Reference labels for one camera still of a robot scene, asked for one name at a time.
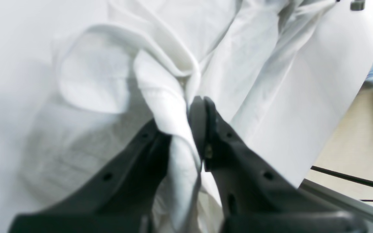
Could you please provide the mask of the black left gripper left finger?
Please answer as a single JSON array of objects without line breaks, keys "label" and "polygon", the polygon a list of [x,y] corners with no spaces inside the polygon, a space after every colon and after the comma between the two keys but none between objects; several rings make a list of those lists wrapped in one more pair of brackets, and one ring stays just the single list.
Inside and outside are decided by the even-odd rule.
[{"label": "black left gripper left finger", "polygon": [[156,233],[152,206],[167,174],[171,136],[154,120],[80,189],[15,217],[10,233]]}]

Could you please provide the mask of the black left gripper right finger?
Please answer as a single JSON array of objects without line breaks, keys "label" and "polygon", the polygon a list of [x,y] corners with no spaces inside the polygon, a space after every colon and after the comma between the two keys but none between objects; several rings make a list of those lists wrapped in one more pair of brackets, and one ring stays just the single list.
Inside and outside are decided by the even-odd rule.
[{"label": "black left gripper right finger", "polygon": [[209,97],[188,112],[205,171],[222,203],[222,233],[366,233],[356,215],[327,207],[293,187],[222,119]]}]

